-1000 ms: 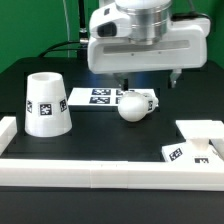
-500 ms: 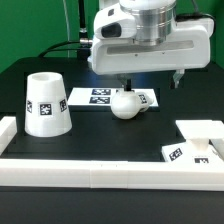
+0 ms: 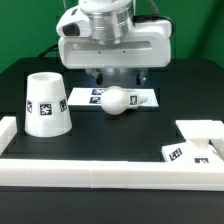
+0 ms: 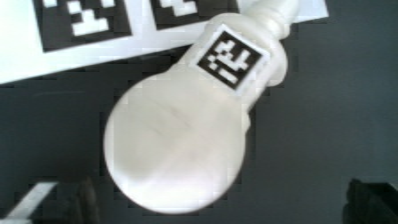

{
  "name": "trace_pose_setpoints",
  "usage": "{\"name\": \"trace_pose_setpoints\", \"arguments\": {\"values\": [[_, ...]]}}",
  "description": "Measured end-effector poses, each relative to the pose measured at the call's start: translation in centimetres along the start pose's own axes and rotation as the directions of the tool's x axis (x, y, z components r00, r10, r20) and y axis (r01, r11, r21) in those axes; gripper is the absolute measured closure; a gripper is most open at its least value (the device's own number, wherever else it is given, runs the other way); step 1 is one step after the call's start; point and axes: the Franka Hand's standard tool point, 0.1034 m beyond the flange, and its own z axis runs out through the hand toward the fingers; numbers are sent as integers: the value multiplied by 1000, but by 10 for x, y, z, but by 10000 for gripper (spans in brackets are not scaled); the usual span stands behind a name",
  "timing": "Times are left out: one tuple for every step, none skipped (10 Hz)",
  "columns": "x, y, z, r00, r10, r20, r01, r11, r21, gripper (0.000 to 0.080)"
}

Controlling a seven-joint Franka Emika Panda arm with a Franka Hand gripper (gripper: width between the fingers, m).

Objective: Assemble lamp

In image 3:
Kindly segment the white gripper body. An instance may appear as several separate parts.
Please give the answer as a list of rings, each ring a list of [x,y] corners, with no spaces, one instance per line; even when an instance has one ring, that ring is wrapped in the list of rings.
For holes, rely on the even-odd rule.
[[[75,6],[56,31],[61,61],[69,69],[164,67],[171,60],[167,19],[134,22],[127,11],[86,14]]]

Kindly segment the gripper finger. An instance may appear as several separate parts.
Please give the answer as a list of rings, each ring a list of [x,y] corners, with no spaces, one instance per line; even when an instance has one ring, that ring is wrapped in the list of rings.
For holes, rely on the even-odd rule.
[[[136,82],[138,84],[143,84],[146,81],[147,73],[148,73],[147,69],[140,69],[138,74],[137,74],[137,77],[136,77]]]
[[[93,76],[97,84],[101,84],[103,82],[103,76],[97,69],[87,69],[86,73]]]

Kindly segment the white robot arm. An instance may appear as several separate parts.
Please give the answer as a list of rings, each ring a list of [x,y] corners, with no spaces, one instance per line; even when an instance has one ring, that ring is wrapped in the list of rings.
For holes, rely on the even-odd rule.
[[[98,84],[123,74],[142,82],[149,68],[167,66],[173,22],[148,1],[152,13],[137,15],[136,0],[78,0],[56,26],[62,64],[85,70]]]

